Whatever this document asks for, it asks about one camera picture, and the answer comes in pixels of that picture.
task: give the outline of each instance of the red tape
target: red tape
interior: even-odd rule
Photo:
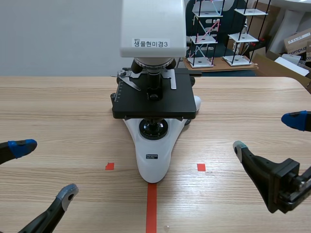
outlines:
[[[198,164],[198,171],[206,171],[205,164]]]
[[[156,183],[148,183],[146,233],[156,233]]]
[[[108,163],[105,170],[106,171],[112,171],[115,169],[115,163]]]

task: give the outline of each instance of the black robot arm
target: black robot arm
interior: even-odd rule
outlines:
[[[273,163],[254,155],[241,141],[235,142],[233,148],[271,213],[287,213],[310,195],[311,167],[299,176],[299,163],[292,159]]]

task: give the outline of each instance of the wooden table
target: wooden table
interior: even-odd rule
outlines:
[[[54,232],[145,232],[147,183],[125,124],[112,117],[116,88],[106,77],[0,78],[0,142],[38,141],[32,154],[0,167],[0,231],[16,233],[76,183],[80,192]],[[269,213],[232,144],[241,140],[275,162],[293,158],[304,171],[311,133],[280,118],[310,110],[311,95],[293,79],[264,77],[198,78],[194,92],[200,113],[157,186],[157,232],[309,233],[311,198],[286,215]]]

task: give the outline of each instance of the black stage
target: black stage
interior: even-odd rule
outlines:
[[[176,74],[176,90],[171,90],[170,79],[162,78],[163,98],[159,101],[147,99],[147,74],[130,80],[141,91],[120,81],[112,107],[114,118],[195,118],[196,105],[189,74]]]

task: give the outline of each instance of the label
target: label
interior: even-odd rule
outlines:
[[[170,48],[170,39],[157,39],[157,38],[133,38],[133,48]]]
[[[298,41],[298,40],[301,40],[301,39],[303,39],[303,38],[306,38],[306,37],[308,37],[308,36],[310,36],[310,35],[311,35],[310,33],[301,35],[301,36],[299,36],[299,37],[297,37],[297,38],[295,38],[295,39],[292,39],[292,40],[288,41],[288,44],[291,44],[291,43],[293,43],[293,42],[296,42],[296,41]]]
[[[157,154],[146,154],[146,159],[157,159]]]

